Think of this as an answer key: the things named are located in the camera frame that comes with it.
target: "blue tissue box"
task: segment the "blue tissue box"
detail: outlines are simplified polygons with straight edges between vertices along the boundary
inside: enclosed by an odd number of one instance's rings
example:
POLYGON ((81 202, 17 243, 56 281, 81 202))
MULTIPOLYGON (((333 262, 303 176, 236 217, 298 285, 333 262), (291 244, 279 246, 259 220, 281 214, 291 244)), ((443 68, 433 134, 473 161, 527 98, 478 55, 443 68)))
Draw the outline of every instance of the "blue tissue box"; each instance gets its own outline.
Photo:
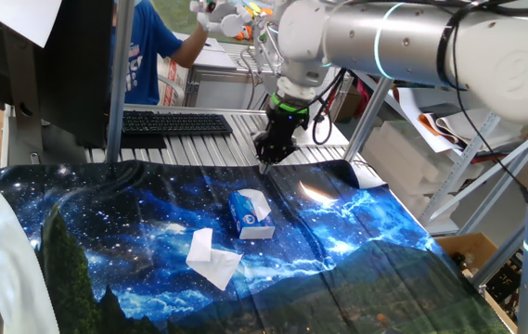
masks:
POLYGON ((264 193, 243 189, 234 191, 228 198, 228 207, 240 239, 271 238, 274 235, 274 221, 264 193))

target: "blue t-shirt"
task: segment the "blue t-shirt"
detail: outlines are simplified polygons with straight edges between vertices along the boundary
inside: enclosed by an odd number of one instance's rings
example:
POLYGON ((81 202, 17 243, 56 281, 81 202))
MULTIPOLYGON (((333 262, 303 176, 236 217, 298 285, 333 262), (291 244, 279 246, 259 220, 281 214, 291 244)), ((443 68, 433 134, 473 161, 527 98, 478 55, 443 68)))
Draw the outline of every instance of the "blue t-shirt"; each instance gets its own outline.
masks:
MULTIPOLYGON (((176 38, 164 26, 149 0, 142 0, 135 6, 125 103, 148 105, 159 103, 157 54, 163 58, 169 57, 181 47, 182 43, 183 41, 176 38)), ((114 46, 115 28, 111 42, 111 47, 114 46)))

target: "crumpled paper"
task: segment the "crumpled paper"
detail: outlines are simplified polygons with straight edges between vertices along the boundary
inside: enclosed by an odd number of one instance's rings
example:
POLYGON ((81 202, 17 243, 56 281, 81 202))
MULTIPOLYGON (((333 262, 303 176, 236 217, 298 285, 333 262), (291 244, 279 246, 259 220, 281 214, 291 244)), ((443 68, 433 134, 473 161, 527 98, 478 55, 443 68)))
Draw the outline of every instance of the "crumpled paper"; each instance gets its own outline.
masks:
POLYGON ((227 250, 212 249, 212 229, 202 228, 193 233, 187 265, 224 291, 235 274, 243 255, 227 250))

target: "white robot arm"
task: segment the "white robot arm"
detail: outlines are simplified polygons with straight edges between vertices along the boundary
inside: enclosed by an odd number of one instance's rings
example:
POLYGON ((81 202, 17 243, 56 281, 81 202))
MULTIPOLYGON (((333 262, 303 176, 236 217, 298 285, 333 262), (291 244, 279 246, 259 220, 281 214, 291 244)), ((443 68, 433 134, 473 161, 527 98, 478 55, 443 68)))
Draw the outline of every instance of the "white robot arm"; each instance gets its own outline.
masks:
POLYGON ((199 0, 189 3, 189 10, 198 14, 198 22, 207 32, 219 32, 235 37, 251 21, 243 5, 226 0, 199 0))
MULTIPOLYGON (((332 63, 412 83, 454 85, 453 36, 444 39, 451 17, 436 6, 297 1, 280 21, 279 48, 287 67, 332 63)), ((501 117, 528 125, 528 19, 470 13, 459 26, 456 56, 462 87, 501 117)))
MULTIPOLYGON (((459 9, 460 4, 487 3, 455 3, 457 7, 443 8, 385 1, 335 5, 276 0, 273 22, 279 24, 284 61, 278 89, 266 110, 266 131, 254 139, 261 171, 295 149, 292 133, 307 126, 314 88, 322 84, 324 65, 330 63, 412 83, 458 82, 500 117, 528 125, 528 19, 498 15, 514 13, 500 7, 461 16, 458 11, 466 8, 459 9)), ((528 216, 526 222, 521 333, 528 333, 528 216)))

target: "black keyboard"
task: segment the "black keyboard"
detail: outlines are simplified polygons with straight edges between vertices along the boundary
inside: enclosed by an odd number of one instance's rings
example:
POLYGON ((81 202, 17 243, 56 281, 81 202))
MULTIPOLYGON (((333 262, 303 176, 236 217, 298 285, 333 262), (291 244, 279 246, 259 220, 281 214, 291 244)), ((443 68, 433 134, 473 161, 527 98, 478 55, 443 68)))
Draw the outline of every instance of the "black keyboard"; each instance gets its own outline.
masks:
POLYGON ((233 129, 223 115, 125 111, 123 132, 128 135, 228 135, 233 129))

